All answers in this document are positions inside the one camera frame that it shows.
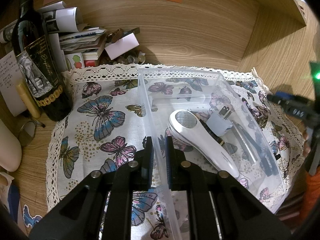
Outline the person's hand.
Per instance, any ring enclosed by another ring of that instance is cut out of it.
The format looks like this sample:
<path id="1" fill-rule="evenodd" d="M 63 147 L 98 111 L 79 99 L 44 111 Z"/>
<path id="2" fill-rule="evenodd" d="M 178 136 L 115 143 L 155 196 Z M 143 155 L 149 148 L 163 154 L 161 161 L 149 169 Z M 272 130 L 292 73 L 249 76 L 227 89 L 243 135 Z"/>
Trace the person's hand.
<path id="1" fill-rule="evenodd" d="M 303 132 L 303 138 L 304 138 L 303 155 L 304 157 L 307 157 L 311 151 L 311 148 L 309 144 L 309 135 L 306 130 Z"/>

